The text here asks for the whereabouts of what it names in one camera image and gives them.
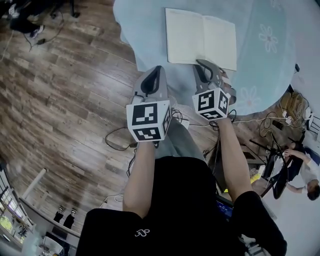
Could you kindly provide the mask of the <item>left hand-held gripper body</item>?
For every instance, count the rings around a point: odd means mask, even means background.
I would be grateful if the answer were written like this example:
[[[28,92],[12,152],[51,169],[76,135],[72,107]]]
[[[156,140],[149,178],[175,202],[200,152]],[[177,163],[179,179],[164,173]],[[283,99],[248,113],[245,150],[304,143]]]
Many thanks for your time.
[[[126,119],[136,142],[163,141],[172,120],[170,99],[134,95],[126,106]]]

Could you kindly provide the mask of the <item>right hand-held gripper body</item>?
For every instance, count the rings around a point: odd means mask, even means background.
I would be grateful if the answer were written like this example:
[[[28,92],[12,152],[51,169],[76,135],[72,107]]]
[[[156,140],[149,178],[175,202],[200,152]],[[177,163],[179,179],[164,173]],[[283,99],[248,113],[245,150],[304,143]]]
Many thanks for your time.
[[[228,78],[222,78],[220,85],[212,82],[212,89],[208,83],[196,81],[196,93],[192,96],[195,112],[208,121],[224,119],[228,115],[231,95],[225,89]]]

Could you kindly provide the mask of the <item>person's right hand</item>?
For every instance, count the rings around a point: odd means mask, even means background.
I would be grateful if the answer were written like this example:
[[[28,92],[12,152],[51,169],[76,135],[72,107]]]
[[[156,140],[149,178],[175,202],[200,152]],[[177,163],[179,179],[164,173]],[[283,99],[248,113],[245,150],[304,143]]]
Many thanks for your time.
[[[236,90],[231,86],[230,79],[228,78],[227,73],[224,70],[221,71],[221,77],[223,81],[223,90],[229,98],[229,105],[233,105],[237,101]]]

